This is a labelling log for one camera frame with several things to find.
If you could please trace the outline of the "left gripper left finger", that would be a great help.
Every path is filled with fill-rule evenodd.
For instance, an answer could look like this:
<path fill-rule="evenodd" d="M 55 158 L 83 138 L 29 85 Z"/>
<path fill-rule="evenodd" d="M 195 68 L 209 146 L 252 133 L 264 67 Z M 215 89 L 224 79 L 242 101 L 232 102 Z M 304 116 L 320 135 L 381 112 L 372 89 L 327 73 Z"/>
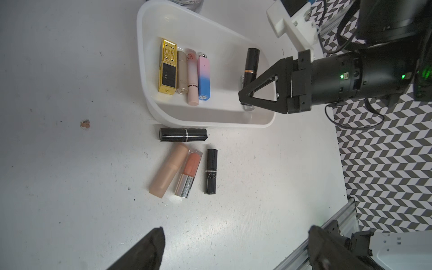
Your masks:
<path fill-rule="evenodd" d="M 165 249 L 162 227 L 152 229 L 108 270 L 159 270 Z"/>

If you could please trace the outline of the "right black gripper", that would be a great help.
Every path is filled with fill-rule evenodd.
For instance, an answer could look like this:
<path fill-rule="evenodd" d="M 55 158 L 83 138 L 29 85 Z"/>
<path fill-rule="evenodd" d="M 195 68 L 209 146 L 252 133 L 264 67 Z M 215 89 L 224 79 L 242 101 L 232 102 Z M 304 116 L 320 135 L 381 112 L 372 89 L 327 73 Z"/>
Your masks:
<path fill-rule="evenodd" d="M 309 50 L 279 60 L 238 93 L 241 104 L 280 114 L 310 111 L 312 106 L 337 102 L 340 91 L 340 61 L 337 57 L 311 62 Z M 275 101 L 255 93 L 275 83 Z"/>

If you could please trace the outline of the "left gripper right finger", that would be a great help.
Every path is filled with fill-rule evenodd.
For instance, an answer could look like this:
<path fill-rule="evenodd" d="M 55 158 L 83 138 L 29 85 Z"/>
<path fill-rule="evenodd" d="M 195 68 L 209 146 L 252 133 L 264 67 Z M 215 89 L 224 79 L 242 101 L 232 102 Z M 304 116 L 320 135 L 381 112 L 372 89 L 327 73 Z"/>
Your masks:
<path fill-rule="evenodd" d="M 312 226 L 308 232 L 309 263 L 313 270 L 369 270 L 328 232 Z"/>

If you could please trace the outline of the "black lipstick with gold band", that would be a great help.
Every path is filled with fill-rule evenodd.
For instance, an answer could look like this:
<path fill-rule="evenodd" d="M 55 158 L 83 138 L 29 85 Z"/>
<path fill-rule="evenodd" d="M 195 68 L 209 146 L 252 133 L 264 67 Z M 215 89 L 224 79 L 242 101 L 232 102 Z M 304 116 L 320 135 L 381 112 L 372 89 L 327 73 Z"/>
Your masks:
<path fill-rule="evenodd" d="M 253 82 L 257 77 L 258 65 L 259 65 L 260 50 L 257 48 L 249 48 L 246 56 L 244 77 L 243 77 L 243 88 Z"/>

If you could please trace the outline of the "pink and blue lipstick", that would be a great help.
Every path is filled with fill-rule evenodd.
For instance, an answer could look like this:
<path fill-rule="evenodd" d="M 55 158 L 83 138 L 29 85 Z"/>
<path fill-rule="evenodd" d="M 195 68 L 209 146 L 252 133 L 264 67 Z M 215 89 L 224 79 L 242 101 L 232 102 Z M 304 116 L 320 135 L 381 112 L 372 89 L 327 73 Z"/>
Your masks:
<path fill-rule="evenodd" d="M 199 99 L 210 99 L 210 61 L 205 54 L 198 56 Z"/>

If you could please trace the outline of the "black lipstick with silver band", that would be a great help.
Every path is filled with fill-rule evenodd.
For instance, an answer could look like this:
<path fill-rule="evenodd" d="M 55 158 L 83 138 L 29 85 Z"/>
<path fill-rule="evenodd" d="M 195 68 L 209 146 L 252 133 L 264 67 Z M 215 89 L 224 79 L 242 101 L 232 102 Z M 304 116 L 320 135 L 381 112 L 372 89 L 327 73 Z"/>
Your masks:
<path fill-rule="evenodd" d="M 217 161 L 218 150 L 210 148 L 207 150 L 207 165 L 206 165 L 206 188 L 205 193 L 215 195 L 217 188 Z"/>

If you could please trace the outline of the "clear pink lip gloss tube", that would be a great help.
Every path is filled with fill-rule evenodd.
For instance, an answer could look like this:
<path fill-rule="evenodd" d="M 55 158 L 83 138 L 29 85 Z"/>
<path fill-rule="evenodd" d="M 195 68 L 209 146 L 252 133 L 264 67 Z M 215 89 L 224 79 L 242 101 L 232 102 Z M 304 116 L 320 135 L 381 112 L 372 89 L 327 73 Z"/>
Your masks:
<path fill-rule="evenodd" d="M 198 106 L 199 86 L 198 86 L 198 60 L 193 49 L 186 49 L 187 73 L 188 73 L 188 104 Z"/>

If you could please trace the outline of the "bronze lipstick tube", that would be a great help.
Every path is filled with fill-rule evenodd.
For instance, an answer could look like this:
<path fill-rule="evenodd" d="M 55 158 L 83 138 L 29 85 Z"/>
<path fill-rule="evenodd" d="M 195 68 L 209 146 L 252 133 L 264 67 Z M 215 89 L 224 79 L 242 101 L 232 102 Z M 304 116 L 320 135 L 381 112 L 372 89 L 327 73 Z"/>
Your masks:
<path fill-rule="evenodd" d="M 187 55 L 183 51 L 177 52 L 177 93 L 188 93 Z"/>

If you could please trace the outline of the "pink and silver lipstick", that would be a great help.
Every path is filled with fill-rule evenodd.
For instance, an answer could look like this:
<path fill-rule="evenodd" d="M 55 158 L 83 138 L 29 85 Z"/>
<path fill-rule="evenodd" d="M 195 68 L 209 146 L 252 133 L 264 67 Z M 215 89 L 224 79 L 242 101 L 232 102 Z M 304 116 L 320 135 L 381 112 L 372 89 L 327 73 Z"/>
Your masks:
<path fill-rule="evenodd" d="M 179 196 L 180 198 L 188 198 L 201 162 L 202 154 L 203 153 L 201 151 L 196 149 L 192 149 L 188 154 L 186 163 L 175 189 L 174 194 L 176 196 Z"/>

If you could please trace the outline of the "gold and black square lipstick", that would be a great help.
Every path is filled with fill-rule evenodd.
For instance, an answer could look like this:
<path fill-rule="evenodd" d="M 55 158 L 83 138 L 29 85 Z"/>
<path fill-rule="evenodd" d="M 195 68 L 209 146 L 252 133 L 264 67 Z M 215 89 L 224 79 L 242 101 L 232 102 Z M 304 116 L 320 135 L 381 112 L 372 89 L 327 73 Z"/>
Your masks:
<path fill-rule="evenodd" d="M 177 90 L 178 47 L 167 39 L 162 39 L 159 65 L 159 92 L 174 95 Z"/>

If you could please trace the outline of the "white plastic storage box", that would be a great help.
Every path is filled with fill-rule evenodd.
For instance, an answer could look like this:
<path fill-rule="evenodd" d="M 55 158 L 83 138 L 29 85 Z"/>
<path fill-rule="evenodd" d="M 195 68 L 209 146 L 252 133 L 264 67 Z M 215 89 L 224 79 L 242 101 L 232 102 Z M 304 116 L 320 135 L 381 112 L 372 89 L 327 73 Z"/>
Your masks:
<path fill-rule="evenodd" d="M 265 128 L 274 112 L 239 101 L 254 43 L 178 4 L 148 1 L 137 15 L 139 69 L 147 107 L 161 124 Z"/>

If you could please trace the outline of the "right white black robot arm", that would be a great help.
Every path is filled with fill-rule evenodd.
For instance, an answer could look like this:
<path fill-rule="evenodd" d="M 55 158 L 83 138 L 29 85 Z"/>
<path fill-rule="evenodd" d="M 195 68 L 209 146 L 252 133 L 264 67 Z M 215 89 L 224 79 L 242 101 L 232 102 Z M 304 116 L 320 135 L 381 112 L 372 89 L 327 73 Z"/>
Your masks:
<path fill-rule="evenodd" d="M 315 59 L 312 45 L 321 27 L 305 18 L 308 1 L 276 1 L 267 17 L 278 37 L 286 34 L 298 58 L 279 60 L 247 83 L 241 104 L 281 114 L 334 107 L 370 99 L 387 107 L 413 89 L 414 100 L 432 99 L 432 3 L 430 1 L 354 1 L 336 31 L 339 48 Z"/>

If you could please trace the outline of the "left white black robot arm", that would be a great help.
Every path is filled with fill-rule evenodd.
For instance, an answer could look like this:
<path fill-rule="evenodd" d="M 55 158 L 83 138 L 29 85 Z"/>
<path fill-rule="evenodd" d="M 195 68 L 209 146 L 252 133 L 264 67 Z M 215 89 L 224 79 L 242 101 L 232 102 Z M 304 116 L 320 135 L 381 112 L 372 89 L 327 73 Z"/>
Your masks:
<path fill-rule="evenodd" d="M 158 270 L 165 249 L 161 227 L 152 229 L 109 268 Z M 429 270 L 431 231 L 385 234 L 358 231 L 344 236 L 336 219 L 323 228 L 312 226 L 308 239 L 294 250 L 279 270 Z"/>

